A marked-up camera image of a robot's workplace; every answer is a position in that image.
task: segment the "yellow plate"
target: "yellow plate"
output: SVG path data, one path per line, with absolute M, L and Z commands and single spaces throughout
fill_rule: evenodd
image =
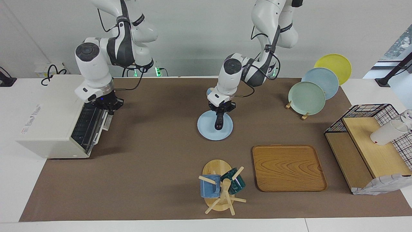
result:
M 352 74 L 352 65 L 349 60 L 340 54 L 329 54 L 320 58 L 315 68 L 327 68 L 335 73 L 339 85 L 345 83 Z

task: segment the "black wire mesh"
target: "black wire mesh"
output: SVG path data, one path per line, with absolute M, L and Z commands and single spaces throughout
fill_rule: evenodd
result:
M 391 104 L 371 104 L 352 106 L 338 121 L 329 127 L 326 133 L 348 132 L 343 124 L 344 118 L 362 118 L 374 117 L 380 126 L 385 125 L 399 113 Z M 409 167 L 412 170 L 412 131 L 402 135 L 400 138 L 392 141 L 392 144 Z

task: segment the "blue mug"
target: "blue mug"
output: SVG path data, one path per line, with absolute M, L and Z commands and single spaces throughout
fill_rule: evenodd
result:
M 200 180 L 200 196 L 203 198 L 220 197 L 220 175 L 202 175 L 208 179 L 214 180 L 216 184 L 211 184 L 204 180 Z

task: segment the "plate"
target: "plate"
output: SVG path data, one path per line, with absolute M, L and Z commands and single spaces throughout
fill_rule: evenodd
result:
M 340 54 L 323 56 L 315 63 L 315 68 L 327 68 L 334 72 L 339 80 L 339 85 L 345 83 L 352 74 L 351 63 Z
M 325 106 L 326 97 L 322 88 L 317 84 L 302 81 L 295 84 L 289 91 L 290 106 L 299 114 L 314 115 L 319 113 Z
M 339 89 L 339 80 L 335 73 L 327 68 L 314 68 L 309 70 L 302 81 L 309 81 L 317 84 L 325 92 L 326 100 L 331 99 Z
M 197 129 L 208 140 L 219 141 L 227 138 L 233 130 L 233 121 L 228 114 L 223 115 L 223 128 L 215 129 L 216 112 L 204 112 L 197 120 Z

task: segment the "light green plate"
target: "light green plate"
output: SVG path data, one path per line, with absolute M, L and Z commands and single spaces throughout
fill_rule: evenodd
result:
M 325 106 L 326 97 L 322 88 L 317 84 L 302 81 L 294 85 L 289 91 L 290 106 L 299 114 L 314 115 Z

